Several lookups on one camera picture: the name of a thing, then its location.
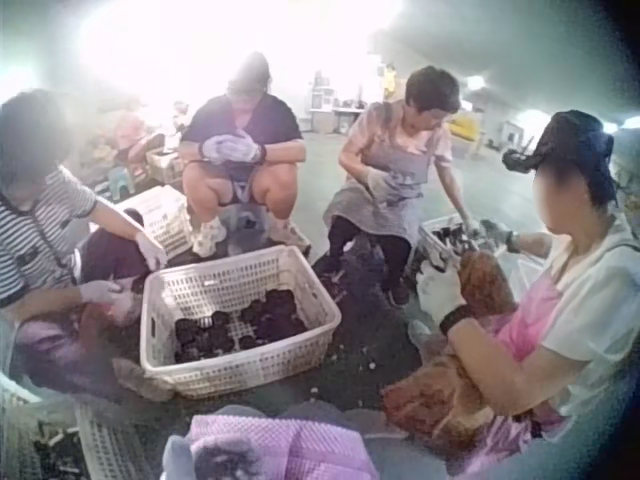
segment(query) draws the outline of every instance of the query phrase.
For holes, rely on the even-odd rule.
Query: ceiling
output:
[[[590,0],[404,0],[391,34],[504,100],[621,122],[640,112],[637,62]]]

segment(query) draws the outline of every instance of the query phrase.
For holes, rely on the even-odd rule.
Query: bag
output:
[[[507,277],[491,254],[465,253],[458,273],[462,295],[485,329],[493,330],[495,321],[505,319],[499,315],[515,311],[517,305]],[[446,458],[471,449],[479,430],[495,414],[457,357],[451,352],[442,353],[444,336],[433,337],[428,342],[431,345],[426,346],[434,355],[431,360],[386,388],[382,395],[391,423],[416,435],[436,455]]]

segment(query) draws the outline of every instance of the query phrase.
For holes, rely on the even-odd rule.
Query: black t-shirt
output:
[[[225,95],[205,103],[193,116],[182,141],[202,143],[216,136],[237,130],[231,102]],[[295,115],[278,97],[265,93],[256,105],[244,128],[254,142],[273,145],[302,138]]]

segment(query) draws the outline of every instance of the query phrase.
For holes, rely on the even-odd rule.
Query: pink apron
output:
[[[540,344],[551,325],[553,311],[561,296],[549,272],[544,272],[531,285],[518,310],[496,335],[518,362],[527,358]],[[565,421],[546,403],[536,407],[531,414],[496,416],[479,436],[473,451],[464,458],[447,461],[447,472],[456,478],[467,475],[473,477],[473,474],[491,465],[522,453],[534,438],[557,430]]]

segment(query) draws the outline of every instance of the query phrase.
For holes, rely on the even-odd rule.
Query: blue stool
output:
[[[109,170],[107,174],[109,180],[109,190],[111,191],[111,200],[114,202],[120,201],[120,189],[126,187],[129,191],[129,195],[136,193],[136,189],[133,186],[133,179],[129,170],[125,167],[115,167]]]

